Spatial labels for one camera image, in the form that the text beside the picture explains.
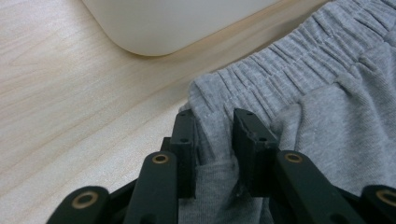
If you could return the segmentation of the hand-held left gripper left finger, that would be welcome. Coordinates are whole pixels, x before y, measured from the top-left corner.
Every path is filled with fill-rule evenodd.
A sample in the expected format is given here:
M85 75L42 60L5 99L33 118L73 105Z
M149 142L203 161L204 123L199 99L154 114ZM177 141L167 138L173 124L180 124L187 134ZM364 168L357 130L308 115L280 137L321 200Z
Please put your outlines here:
M192 111L177 114L170 137L163 139L161 151L172 152L177 157L177 197L195 197L196 189L196 122Z

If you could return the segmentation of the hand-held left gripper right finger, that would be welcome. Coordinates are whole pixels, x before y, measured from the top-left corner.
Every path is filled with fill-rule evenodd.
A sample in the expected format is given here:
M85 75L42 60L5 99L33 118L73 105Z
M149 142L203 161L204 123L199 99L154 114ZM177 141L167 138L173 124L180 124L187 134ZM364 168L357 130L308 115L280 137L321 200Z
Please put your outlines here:
M268 197L278 142L262 121L246 109L233 111L233 152L242 186L252 197Z

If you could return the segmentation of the white plastic bin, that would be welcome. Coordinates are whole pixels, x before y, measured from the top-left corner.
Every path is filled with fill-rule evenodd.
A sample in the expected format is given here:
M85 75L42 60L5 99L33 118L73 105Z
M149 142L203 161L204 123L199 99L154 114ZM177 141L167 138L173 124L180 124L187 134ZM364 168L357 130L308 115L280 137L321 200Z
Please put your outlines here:
M82 0L105 34L134 54L163 56L280 0Z

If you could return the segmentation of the grey pants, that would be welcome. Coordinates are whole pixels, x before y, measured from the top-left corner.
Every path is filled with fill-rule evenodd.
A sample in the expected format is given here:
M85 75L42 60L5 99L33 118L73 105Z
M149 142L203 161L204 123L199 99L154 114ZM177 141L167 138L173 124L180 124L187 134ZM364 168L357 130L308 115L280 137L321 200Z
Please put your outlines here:
M179 224L270 224L238 184L233 112L255 113L283 150L337 187L396 188L396 0L333 0L266 49L190 85L197 190Z

